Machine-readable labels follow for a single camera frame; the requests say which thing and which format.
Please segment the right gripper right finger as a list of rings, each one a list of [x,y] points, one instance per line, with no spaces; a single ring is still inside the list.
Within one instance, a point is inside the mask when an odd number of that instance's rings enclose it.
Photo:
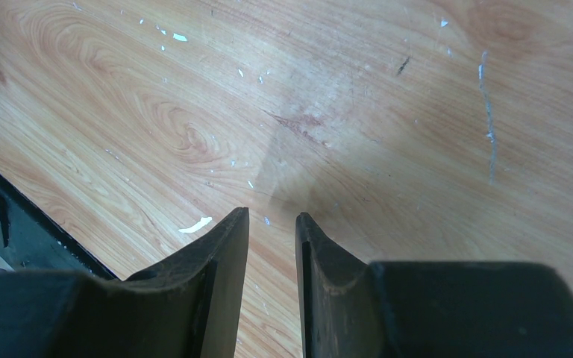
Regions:
[[[365,263],[295,222],[305,357],[573,357],[573,294],[549,266]]]

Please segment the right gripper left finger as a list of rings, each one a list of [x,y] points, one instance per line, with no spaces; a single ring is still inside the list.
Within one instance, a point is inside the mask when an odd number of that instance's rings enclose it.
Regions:
[[[0,357],[223,357],[234,352],[249,211],[126,280],[0,272]]]

